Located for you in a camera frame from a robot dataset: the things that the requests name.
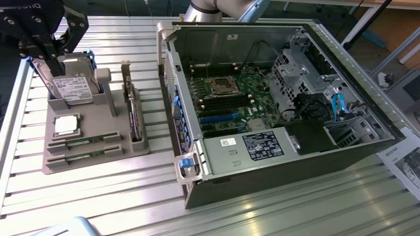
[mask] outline blue latch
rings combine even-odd
[[[177,103],[179,103],[179,96],[173,98],[173,105],[176,105]]]
[[[180,168],[193,167],[195,161],[192,160],[192,158],[181,159],[181,161],[179,162],[179,166],[180,166]]]

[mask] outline hard drive label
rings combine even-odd
[[[92,98],[89,85],[85,77],[64,78],[53,80],[55,86],[64,98],[64,101],[75,101]]]
[[[243,139],[253,161],[284,155],[273,131],[244,135]]]

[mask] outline circuit board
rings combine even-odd
[[[268,129],[276,124],[276,103],[256,67],[244,66],[232,76],[189,78],[188,87],[204,137],[255,131],[252,126],[257,122],[259,129]],[[209,109],[205,103],[200,106],[203,101],[213,101],[213,106]]]

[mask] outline gray floor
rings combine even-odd
[[[127,9],[123,0],[65,0],[64,2],[69,8],[89,16],[125,16],[127,9],[131,16],[151,15],[147,5],[141,0],[127,0]],[[187,11],[189,0],[171,0],[171,2],[173,3],[172,10],[168,7],[167,0],[149,1],[153,16],[167,16],[171,14],[172,16],[177,16]],[[344,6],[291,3],[288,12],[283,11],[283,7],[283,2],[271,2],[263,17],[319,19],[339,40],[344,39],[356,24],[356,19],[347,15],[349,8]],[[389,54],[387,49],[376,46],[363,37],[356,41],[349,52],[367,70],[372,70]],[[0,105],[3,105],[0,107],[0,117],[3,117],[12,91],[19,59],[16,59],[17,52],[4,47],[0,47],[0,55]],[[408,69],[395,60],[384,71],[385,73],[393,73],[397,79],[405,74]]]

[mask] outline cable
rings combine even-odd
[[[127,0],[124,0],[124,5],[125,5],[125,13],[127,13],[127,16],[129,16]]]
[[[332,114],[331,114],[331,111],[329,111],[329,108],[328,106],[320,101],[320,100],[315,100],[316,103],[321,104],[321,107],[325,109],[327,113],[328,113],[328,116],[329,118],[332,117]]]
[[[152,9],[151,9],[149,3],[147,3],[145,5],[147,5],[147,8],[149,9],[151,16],[153,16],[153,13],[152,13]]]
[[[247,54],[247,57],[245,57],[245,60],[244,60],[244,62],[243,62],[243,64],[241,64],[240,69],[243,69],[244,65],[245,65],[247,62],[248,62],[249,55],[251,55],[251,52],[252,52],[252,49],[253,49],[255,46],[257,46],[257,48],[256,48],[256,55],[257,55],[259,50],[260,50],[260,47],[259,47],[260,43],[264,43],[264,44],[273,50],[276,56],[279,56],[279,52],[277,52],[277,50],[275,49],[275,47],[273,47],[265,40],[259,40],[259,41],[253,42],[252,45],[251,45],[251,48],[249,48],[249,51],[248,51],[248,54]]]
[[[353,11],[352,14],[349,14],[349,17],[348,17],[347,21],[343,23],[343,25],[341,25],[341,27],[340,27],[340,29],[339,29],[336,35],[335,35],[335,38],[339,36],[339,33],[341,32],[344,26],[347,25],[348,21],[351,20],[351,17],[355,15],[355,13],[356,13],[356,11],[359,10],[359,7],[360,7],[360,5],[363,4],[364,1],[365,1],[365,0],[361,0],[361,1],[360,1],[359,5],[356,6],[356,10]]]
[[[167,3],[167,16],[168,16],[168,13],[169,13],[169,8],[171,8],[171,14],[169,14],[169,16],[172,16],[173,5],[172,5],[172,1],[171,1],[171,0],[168,0],[168,3]]]

